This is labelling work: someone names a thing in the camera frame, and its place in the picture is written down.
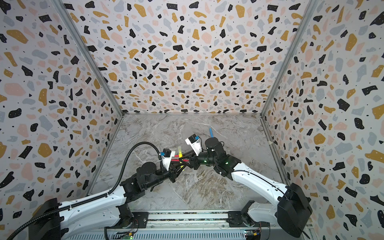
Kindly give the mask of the yellow highlighter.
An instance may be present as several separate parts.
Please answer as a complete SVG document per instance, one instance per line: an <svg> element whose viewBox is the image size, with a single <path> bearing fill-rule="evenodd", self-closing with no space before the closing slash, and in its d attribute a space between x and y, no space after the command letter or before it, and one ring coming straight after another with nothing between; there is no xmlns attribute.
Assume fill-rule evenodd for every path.
<svg viewBox="0 0 384 240"><path fill-rule="evenodd" d="M178 152L179 152L179 162L181 163L182 162L182 157L183 157L182 147L181 146L178 146Z"/></svg>

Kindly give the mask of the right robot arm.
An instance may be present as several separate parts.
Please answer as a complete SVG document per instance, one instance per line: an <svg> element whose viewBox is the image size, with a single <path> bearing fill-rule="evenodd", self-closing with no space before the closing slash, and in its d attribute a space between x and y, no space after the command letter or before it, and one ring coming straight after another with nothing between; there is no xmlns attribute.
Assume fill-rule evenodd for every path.
<svg viewBox="0 0 384 240"><path fill-rule="evenodd" d="M241 213L244 224L251 226L256 222L277 223L295 238L305 233L304 228L313 210L310 198L305 196L300 186L295 183L288 186L254 171L240 159L227 154L223 143L216 137L208 138L205 148L197 135L188 137L185 142L192 150L179 154L179 160L187 163L188 167L194 170L202 165L213 167L217 174L250 188L272 204L267 213L262 213L256 202L249 201Z"/></svg>

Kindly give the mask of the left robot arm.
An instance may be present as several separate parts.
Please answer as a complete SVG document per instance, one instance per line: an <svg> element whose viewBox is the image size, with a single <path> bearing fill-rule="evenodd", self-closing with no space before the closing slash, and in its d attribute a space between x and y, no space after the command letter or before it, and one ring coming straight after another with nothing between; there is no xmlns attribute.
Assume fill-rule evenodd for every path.
<svg viewBox="0 0 384 240"><path fill-rule="evenodd" d="M34 223L28 227L29 239L68 239L92 229L113 227L123 220L133 221L134 215L128 204L165 180L174 183L181 171L180 164L171 164L162 172L155 163L148 162L115 190L61 203L56 198L50 199L34 214Z"/></svg>

